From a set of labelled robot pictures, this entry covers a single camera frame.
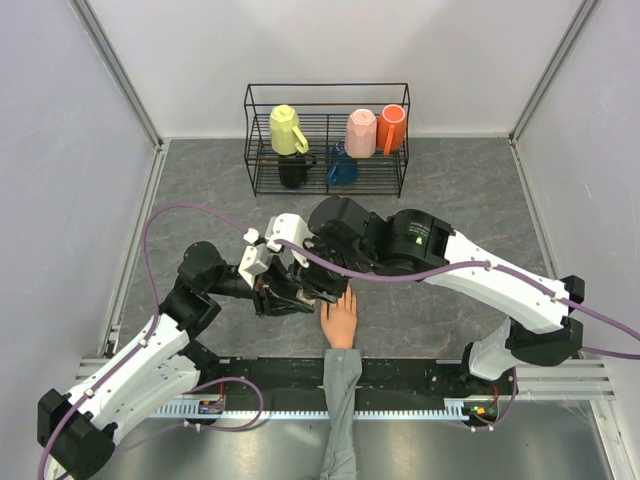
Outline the glitter nail polish bottle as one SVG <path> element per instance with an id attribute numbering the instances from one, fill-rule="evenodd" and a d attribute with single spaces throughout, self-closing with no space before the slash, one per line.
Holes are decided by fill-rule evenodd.
<path id="1" fill-rule="evenodd" d="M 316 300 L 315 300 L 315 299 L 313 299 L 313 298 L 311 298 L 311 297 L 308 297 L 308 296 L 304 293 L 304 291 L 303 291 L 303 290 L 299 290 L 299 291 L 296 293 L 296 298 L 297 298 L 300 302 L 303 302 L 303 303 L 305 303 L 305 304 L 307 304 L 307 305 L 309 305 L 309 306 L 311 306 L 311 307 L 314 307 L 314 306 L 316 305 Z"/>

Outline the grey sleeved forearm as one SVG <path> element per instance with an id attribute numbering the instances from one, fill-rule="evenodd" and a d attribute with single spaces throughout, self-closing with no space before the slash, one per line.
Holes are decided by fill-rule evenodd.
<path id="1" fill-rule="evenodd" d="M 361 374 L 362 359 L 359 350 L 328 349 L 325 352 L 323 388 L 330 432 L 321 479 L 357 478 L 353 420 L 356 387 Z"/>

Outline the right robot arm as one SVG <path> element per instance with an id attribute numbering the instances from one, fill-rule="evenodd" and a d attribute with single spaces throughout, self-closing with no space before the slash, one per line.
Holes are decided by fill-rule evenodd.
<path id="1" fill-rule="evenodd" d="M 469 393 L 483 392 L 520 363 L 555 367 L 583 346 L 583 326 L 572 319 L 570 305 L 584 299 L 582 279 L 528 272 L 426 212 L 404 209 L 382 218 L 353 199 L 332 196 L 307 220 L 278 216 L 271 241 L 292 250 L 308 295 L 336 296 L 347 278 L 424 282 L 505 314 L 494 332 L 465 348 L 457 377 Z"/>

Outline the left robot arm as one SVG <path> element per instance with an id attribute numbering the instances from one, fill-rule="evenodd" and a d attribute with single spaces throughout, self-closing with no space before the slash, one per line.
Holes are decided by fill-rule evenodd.
<path id="1" fill-rule="evenodd" d="M 174 398 L 238 383 L 227 360 L 198 337 L 221 311 L 218 295 L 247 299 L 260 316 L 313 311 L 303 283 L 312 265 L 300 254 L 284 265 L 282 249 L 250 245 L 233 265 L 210 242 L 190 245 L 174 287 L 137 336 L 66 393 L 51 389 L 39 400 L 38 478 L 89 479 L 135 426 Z"/>

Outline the mannequin hand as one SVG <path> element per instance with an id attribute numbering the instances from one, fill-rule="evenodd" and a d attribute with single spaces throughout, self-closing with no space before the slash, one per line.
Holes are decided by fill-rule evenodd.
<path id="1" fill-rule="evenodd" d="M 322 331 L 332 349 L 352 349 L 357 328 L 357 297 L 350 285 L 335 302 L 321 304 Z"/>

